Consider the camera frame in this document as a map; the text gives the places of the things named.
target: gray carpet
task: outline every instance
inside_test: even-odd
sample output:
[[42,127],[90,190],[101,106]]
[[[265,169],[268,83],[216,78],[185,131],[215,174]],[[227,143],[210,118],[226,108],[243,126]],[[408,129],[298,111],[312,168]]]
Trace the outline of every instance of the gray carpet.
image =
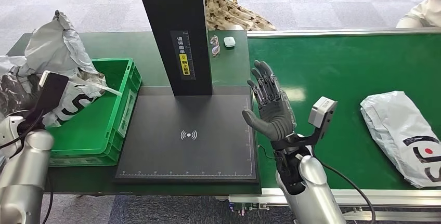
[[[393,28],[423,0],[239,0],[280,30]],[[64,11],[79,32],[149,31],[141,0],[0,0],[0,54]],[[42,216],[48,205],[44,197]],[[56,195],[48,224],[292,223],[286,207],[239,217],[213,197]]]
[[[423,0],[239,0],[279,30],[393,28]],[[64,11],[79,32],[149,31],[141,0],[0,0],[0,54]]]

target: floral dress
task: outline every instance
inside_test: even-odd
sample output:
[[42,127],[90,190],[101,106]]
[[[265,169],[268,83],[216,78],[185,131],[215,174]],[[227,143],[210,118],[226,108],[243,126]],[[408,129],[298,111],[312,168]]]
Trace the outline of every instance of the floral dress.
[[247,31],[276,29],[262,16],[229,0],[205,0],[205,20],[209,30],[227,30],[234,25]]

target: black cable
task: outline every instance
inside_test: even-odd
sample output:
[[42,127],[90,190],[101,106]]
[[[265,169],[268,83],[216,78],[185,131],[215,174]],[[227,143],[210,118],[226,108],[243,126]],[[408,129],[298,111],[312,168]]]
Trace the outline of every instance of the black cable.
[[363,197],[363,199],[365,199],[365,201],[368,204],[369,209],[371,210],[371,213],[372,213],[372,219],[371,219],[370,224],[376,223],[375,219],[377,217],[375,216],[375,209],[373,208],[372,203],[369,200],[369,198],[363,193],[363,191],[357,185],[355,185],[355,183],[353,183],[349,178],[347,178],[345,175],[343,175],[340,171],[338,171],[335,168],[329,166],[328,164],[323,163],[322,161],[320,161],[320,159],[315,155],[315,152],[314,152],[315,148],[316,147],[313,146],[313,150],[312,150],[313,157],[315,157],[323,165],[323,167],[325,167],[325,168],[329,169],[330,171],[332,171],[332,172],[336,173],[337,175],[339,175],[341,178],[343,178],[345,181],[347,181],[355,190],[357,190],[358,193],[360,193],[361,197]]
[[43,223],[46,224],[47,219],[49,218],[50,210],[52,209],[52,203],[54,202],[54,188],[52,187],[52,183],[50,182],[49,171],[46,176],[47,183],[49,184],[50,189],[50,198],[49,198],[49,207],[47,208],[46,217],[44,217]]
[[262,148],[263,149],[263,153],[265,153],[265,156],[266,156],[266,158],[269,158],[269,159],[273,159],[273,160],[275,160],[275,158],[274,157],[271,157],[271,156],[269,156],[269,155],[267,155],[266,154],[266,150],[265,150],[265,147],[263,147],[262,145],[257,145],[257,147],[258,148]]
[[23,132],[20,136],[18,136],[16,139],[12,140],[11,142],[8,142],[8,143],[0,146],[0,149],[3,149],[4,147],[7,147],[7,146],[23,139],[24,137],[26,137],[26,135],[29,134],[29,132],[31,132],[34,129],[34,127],[37,125],[37,123],[39,123],[39,121],[41,120],[42,117],[43,117],[43,111],[41,111],[40,115],[35,119],[35,121],[31,124],[31,126],[29,126],[29,128],[25,132]]

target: black vertical pillar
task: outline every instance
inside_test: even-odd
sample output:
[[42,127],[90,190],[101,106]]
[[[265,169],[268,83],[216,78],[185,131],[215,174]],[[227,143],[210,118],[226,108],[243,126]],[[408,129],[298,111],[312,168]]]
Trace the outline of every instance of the black vertical pillar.
[[211,95],[204,0],[142,2],[174,95]]

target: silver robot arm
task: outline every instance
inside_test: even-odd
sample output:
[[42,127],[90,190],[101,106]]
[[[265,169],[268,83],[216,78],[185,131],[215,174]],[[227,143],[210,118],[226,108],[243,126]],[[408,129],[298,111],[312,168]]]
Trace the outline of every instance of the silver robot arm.
[[268,137],[276,158],[276,181],[282,189],[298,224],[344,224],[322,164],[308,148],[325,134],[337,102],[321,97],[314,105],[308,122],[314,133],[303,137],[295,133],[296,121],[286,93],[264,61],[254,61],[251,73],[257,83],[248,80],[257,101],[260,117],[251,110],[242,115],[253,129]]
[[69,78],[45,71],[31,110],[13,113],[0,122],[0,151],[6,165],[0,174],[0,224],[39,224],[49,167],[52,135],[42,117],[55,109]]
[[[0,123],[1,145],[18,137],[17,125],[23,121],[22,116],[9,116]],[[7,162],[0,175],[1,224],[40,223],[44,186],[54,139],[49,132],[37,129],[26,135],[23,144],[23,148],[21,142],[4,148]]]
[[310,155],[299,157],[300,176],[305,190],[297,195],[288,193],[276,172],[277,185],[282,189],[290,209],[294,212],[296,223],[344,224],[344,219],[334,195],[328,186],[321,163]]

